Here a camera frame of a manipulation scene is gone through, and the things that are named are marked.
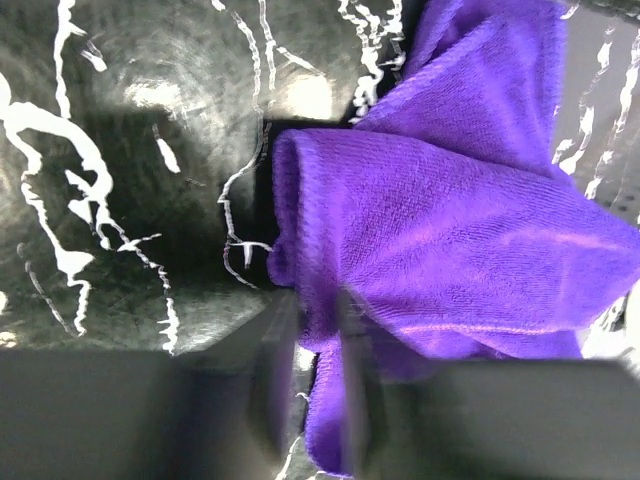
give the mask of purple microfiber towel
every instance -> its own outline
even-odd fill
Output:
[[[640,234],[551,164],[561,8],[431,0],[405,80],[355,128],[277,139],[269,272],[320,353],[306,441],[322,470],[348,473],[340,286],[426,359],[575,358],[575,330],[640,278]]]

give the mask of towel fold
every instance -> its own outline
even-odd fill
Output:
[[[320,353],[306,440],[322,470],[348,473],[340,285],[425,358],[575,358],[574,331],[640,278],[640,234],[551,164],[561,14],[432,0],[404,82],[355,128],[277,139],[269,272],[298,291],[301,344]]]

